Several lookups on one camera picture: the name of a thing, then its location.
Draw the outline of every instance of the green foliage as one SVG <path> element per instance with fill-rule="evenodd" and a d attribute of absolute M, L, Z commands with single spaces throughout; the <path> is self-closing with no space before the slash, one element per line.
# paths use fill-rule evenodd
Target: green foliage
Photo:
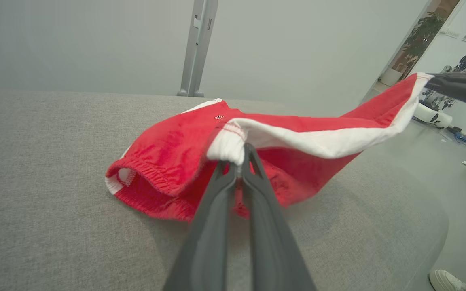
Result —
<path fill-rule="evenodd" d="M 434 12 L 429 12 L 429 16 L 420 19 L 409 37 L 405 40 L 406 48 L 404 52 L 406 55 L 412 55 L 413 57 L 421 55 L 427 48 L 427 45 L 429 45 L 429 42 L 440 31 L 444 22 L 445 18 Z"/>

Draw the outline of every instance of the white plant pot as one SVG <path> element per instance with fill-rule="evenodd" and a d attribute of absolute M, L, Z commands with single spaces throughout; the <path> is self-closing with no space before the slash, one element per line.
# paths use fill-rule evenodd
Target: white plant pot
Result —
<path fill-rule="evenodd" d="M 402 73 L 393 70 L 392 68 L 387 68 L 386 72 L 382 74 L 381 83 L 388 86 L 393 86 L 395 83 L 402 77 Z"/>

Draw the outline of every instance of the gray fabric surface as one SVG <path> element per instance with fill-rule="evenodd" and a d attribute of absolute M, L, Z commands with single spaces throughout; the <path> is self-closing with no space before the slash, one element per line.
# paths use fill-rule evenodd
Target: gray fabric surface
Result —
<path fill-rule="evenodd" d="M 161 289 L 187 225 L 128 208 L 108 193 L 104 173 L 144 129 L 203 101 L 0 92 L 0 290 Z M 435 197 L 371 150 L 285 215 L 319 290 L 424 284 L 448 229 Z M 234 218 L 229 290 L 250 289 L 249 265 L 248 222 Z"/>

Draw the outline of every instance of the sneaker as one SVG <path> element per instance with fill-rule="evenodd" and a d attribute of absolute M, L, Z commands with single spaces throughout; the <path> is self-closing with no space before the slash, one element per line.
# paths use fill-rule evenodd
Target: sneaker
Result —
<path fill-rule="evenodd" d="M 444 270 L 431 272 L 429 280 L 436 291 L 466 291 L 466 283 Z"/>

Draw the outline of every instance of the white shoe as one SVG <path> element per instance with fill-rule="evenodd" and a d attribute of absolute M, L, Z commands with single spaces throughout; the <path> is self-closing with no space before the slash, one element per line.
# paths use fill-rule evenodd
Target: white shoe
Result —
<path fill-rule="evenodd" d="M 436 291 L 466 291 L 466 283 L 444 270 L 431 272 L 429 280 Z"/>

